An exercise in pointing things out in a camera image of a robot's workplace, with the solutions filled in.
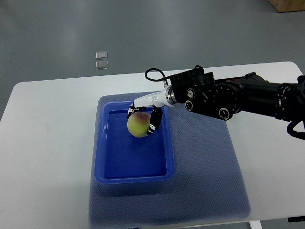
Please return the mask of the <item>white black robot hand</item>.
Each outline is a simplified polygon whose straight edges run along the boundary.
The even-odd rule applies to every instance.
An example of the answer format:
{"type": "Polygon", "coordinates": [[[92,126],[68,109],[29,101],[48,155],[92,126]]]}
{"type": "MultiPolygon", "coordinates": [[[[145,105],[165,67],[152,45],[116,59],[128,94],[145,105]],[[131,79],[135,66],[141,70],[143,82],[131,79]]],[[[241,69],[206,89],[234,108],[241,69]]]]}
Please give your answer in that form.
{"type": "Polygon", "coordinates": [[[127,113],[127,120],[135,112],[146,112],[151,115],[148,135],[154,133],[161,124],[164,106],[175,107],[178,105],[171,86],[166,86],[162,91],[154,92],[133,101],[127,113]]]}

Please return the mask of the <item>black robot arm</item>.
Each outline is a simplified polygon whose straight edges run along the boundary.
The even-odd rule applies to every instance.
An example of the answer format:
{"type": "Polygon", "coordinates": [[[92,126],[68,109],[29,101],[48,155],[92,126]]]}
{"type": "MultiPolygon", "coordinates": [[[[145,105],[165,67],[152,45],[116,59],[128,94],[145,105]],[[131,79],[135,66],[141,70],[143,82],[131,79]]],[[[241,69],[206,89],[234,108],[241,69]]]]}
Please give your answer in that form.
{"type": "Polygon", "coordinates": [[[255,72],[242,77],[214,79],[197,65],[194,69],[163,75],[161,81],[171,81],[166,99],[183,104],[193,113],[227,121],[241,111],[287,121],[287,133],[304,139],[294,127],[305,121],[305,77],[296,83],[270,83],[255,72]]]}

